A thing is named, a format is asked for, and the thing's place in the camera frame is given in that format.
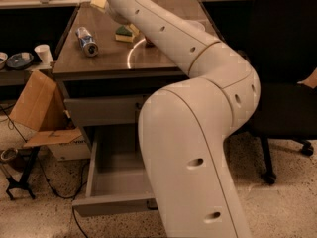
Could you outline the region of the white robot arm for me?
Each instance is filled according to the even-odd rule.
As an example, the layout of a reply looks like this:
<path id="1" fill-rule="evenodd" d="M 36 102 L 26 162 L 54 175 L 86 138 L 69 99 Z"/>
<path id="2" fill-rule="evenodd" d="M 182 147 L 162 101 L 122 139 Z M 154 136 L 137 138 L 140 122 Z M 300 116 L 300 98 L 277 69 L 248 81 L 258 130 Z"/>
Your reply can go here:
<path id="1" fill-rule="evenodd" d="M 167 236 L 252 238 L 224 141 L 261 95 L 252 66 L 234 50 L 152 0 L 93 0 L 134 24 L 186 75 L 152 94 L 139 116 L 145 168 Z"/>

